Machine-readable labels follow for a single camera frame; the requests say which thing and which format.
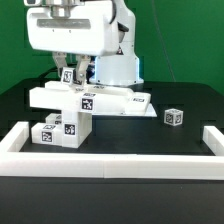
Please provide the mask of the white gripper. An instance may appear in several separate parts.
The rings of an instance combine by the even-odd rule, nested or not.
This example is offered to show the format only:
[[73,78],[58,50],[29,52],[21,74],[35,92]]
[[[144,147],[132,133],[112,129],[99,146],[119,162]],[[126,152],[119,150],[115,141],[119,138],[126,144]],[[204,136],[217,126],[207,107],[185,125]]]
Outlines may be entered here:
[[29,42],[33,49],[53,52],[58,76],[67,66],[66,53],[80,54],[76,56],[74,83],[83,85],[90,56],[114,55],[119,48],[118,23],[112,10],[111,1],[86,1],[71,7],[68,18],[53,18],[47,6],[29,8]]

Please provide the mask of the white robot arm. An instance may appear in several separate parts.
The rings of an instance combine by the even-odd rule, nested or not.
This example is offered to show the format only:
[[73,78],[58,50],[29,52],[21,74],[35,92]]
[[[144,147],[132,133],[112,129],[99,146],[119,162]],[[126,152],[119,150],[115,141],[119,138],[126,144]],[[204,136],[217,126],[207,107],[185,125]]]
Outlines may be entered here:
[[130,86],[142,81],[134,52],[136,18],[124,0],[23,2],[31,46],[50,51],[58,69],[67,66],[68,54],[74,54],[79,82],[90,64],[95,67],[92,83]]

